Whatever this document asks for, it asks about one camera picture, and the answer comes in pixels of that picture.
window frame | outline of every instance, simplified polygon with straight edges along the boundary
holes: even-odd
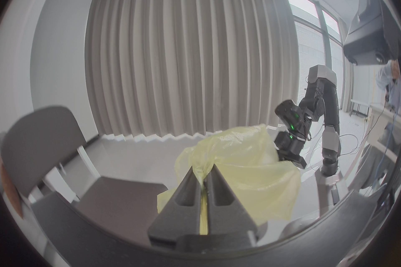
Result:
[[[306,25],[307,27],[312,28],[322,34],[326,66],[328,66],[330,69],[332,69],[330,39],[333,40],[338,45],[340,45],[342,49],[344,47],[343,46],[344,40],[343,40],[343,37],[341,36],[341,33],[340,33],[341,41],[339,41],[338,39],[336,39],[335,37],[333,37],[331,34],[328,33],[327,24],[326,24],[326,20],[324,19],[323,11],[325,11],[326,14],[328,14],[331,18],[333,18],[337,22],[338,29],[340,29],[340,26],[338,24],[338,19],[335,18],[334,15],[331,14],[329,10],[322,7],[321,4],[319,3],[319,1],[317,1],[317,0],[308,0],[308,1],[312,2],[315,5],[316,11],[318,13],[320,27],[310,23],[309,21],[306,21],[305,19],[297,17],[296,15],[293,15],[293,18],[298,23]],[[338,97],[338,108],[339,109],[341,109],[343,107],[344,87],[345,87],[345,63],[344,63],[344,51],[343,51],[343,89],[342,89],[341,97]]]

light blue shirt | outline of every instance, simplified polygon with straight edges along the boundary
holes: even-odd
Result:
[[[382,90],[386,90],[386,86],[388,85],[390,92],[388,103],[398,111],[400,107],[401,81],[400,79],[397,79],[395,82],[393,82],[393,75],[391,74],[391,61],[389,61],[383,68],[379,70],[376,75],[376,83],[377,86]]]

floor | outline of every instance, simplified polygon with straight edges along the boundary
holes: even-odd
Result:
[[[319,139],[322,121],[321,119],[320,123],[312,125],[311,136],[314,139],[305,145],[302,153],[307,158],[310,150],[315,149],[308,166],[302,170],[301,188],[293,208],[292,219],[297,219],[319,209],[314,172],[322,160],[321,139]],[[339,158],[339,165],[343,174],[348,170],[355,157],[354,154],[347,153],[357,146],[357,139],[359,143],[362,141],[366,126],[367,123],[362,116],[353,114],[350,117],[347,113],[340,111],[340,134],[355,135],[355,137],[351,135],[341,137],[342,154],[345,155]],[[274,139],[277,131],[269,130],[269,133]],[[127,139],[117,141],[103,137],[89,146],[86,151],[101,176],[163,183],[170,189],[177,186],[174,172],[175,159],[184,148],[196,145],[201,139],[202,137],[186,136],[179,140],[135,141],[134,139]],[[78,197],[82,196],[95,181],[95,178],[78,157],[67,164],[64,170],[66,171],[64,179]],[[355,175],[355,171],[356,169],[350,175],[350,181]],[[269,221],[268,232],[259,241],[259,244],[278,240],[280,233],[287,224],[288,221],[286,220]]]

plastic bag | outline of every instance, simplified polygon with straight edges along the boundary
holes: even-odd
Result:
[[[257,225],[269,219],[291,218],[301,184],[299,169],[290,161],[279,161],[266,125],[237,127],[212,135],[196,146],[185,148],[174,169],[178,183],[193,168],[203,186],[213,164]],[[174,193],[158,195],[158,212]],[[201,234],[207,234],[206,194],[202,197]]]

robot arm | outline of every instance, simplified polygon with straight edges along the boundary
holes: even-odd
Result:
[[[280,160],[291,160],[302,169],[306,167],[306,162],[299,153],[305,142],[310,140],[312,121],[316,122],[324,115],[322,172],[327,176],[336,173],[341,153],[336,84],[336,74],[332,70],[324,65],[316,65],[309,69],[308,87],[299,106],[292,100],[285,100],[275,109],[275,113],[288,129],[280,132],[274,141]]]

